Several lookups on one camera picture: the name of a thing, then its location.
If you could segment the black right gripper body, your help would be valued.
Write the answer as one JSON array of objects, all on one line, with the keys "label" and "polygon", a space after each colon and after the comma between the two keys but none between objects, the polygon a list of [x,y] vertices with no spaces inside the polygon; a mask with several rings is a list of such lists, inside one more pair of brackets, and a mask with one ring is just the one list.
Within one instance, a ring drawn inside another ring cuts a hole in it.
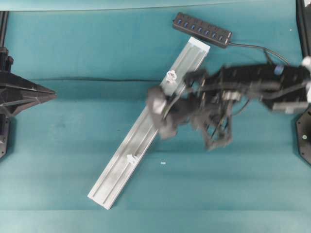
[{"label": "black right gripper body", "polygon": [[231,120],[234,100],[223,98],[224,86],[209,83],[205,69],[188,72],[184,81],[190,102],[189,116],[192,127],[202,133],[207,150],[225,147],[232,140]]}]

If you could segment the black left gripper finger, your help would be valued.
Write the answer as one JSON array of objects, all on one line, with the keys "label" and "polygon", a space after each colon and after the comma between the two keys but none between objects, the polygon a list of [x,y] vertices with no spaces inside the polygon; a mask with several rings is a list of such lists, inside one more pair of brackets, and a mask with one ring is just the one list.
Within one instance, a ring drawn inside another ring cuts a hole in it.
[{"label": "black left gripper finger", "polygon": [[17,96],[0,98],[0,113],[6,116],[16,116],[21,111],[38,104],[42,104],[57,98],[56,94],[34,93],[18,94]]},{"label": "black left gripper finger", "polygon": [[0,73],[0,86],[13,88],[16,90],[34,91],[40,93],[55,94],[53,90],[50,90],[41,85],[35,84],[29,80],[26,80],[13,73],[1,72]]}]

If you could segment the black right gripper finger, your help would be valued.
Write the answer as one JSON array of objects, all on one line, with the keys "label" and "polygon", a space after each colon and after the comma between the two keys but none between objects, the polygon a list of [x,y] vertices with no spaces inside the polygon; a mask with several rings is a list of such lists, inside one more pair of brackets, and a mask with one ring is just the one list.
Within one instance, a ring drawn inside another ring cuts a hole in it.
[{"label": "black right gripper finger", "polygon": [[148,89],[146,104],[153,121],[161,121],[168,105],[167,96],[161,86]]},{"label": "black right gripper finger", "polygon": [[160,122],[158,133],[162,140],[176,136],[179,125],[187,124],[194,112],[194,103],[190,99],[179,99],[170,108]]}]

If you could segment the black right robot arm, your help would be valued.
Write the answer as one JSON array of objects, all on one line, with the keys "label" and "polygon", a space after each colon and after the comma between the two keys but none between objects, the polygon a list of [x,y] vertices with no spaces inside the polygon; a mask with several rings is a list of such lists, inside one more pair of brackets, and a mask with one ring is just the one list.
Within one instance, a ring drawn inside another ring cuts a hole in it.
[{"label": "black right robot arm", "polygon": [[233,106],[242,98],[285,114],[303,112],[310,105],[311,73],[305,66],[269,62],[222,67],[213,74],[199,69],[187,72],[182,81],[184,88],[171,96],[160,86],[148,90],[146,105],[153,125],[168,139],[179,125],[190,123],[202,132],[208,150],[231,142]]}]

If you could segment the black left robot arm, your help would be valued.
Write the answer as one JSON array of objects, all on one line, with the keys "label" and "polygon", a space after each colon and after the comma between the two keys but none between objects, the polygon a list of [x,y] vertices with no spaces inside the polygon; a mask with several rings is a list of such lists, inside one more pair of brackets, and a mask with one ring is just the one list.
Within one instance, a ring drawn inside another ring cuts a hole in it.
[{"label": "black left robot arm", "polygon": [[56,93],[11,72],[13,58],[0,48],[0,156],[7,152],[10,118],[56,98]]}]

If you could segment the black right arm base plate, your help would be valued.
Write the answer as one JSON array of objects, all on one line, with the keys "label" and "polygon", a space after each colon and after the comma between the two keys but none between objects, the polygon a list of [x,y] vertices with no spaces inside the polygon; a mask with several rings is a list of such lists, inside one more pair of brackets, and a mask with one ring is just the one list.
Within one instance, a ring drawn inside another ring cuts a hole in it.
[{"label": "black right arm base plate", "polygon": [[311,107],[296,121],[297,147],[301,158],[311,164]]}]

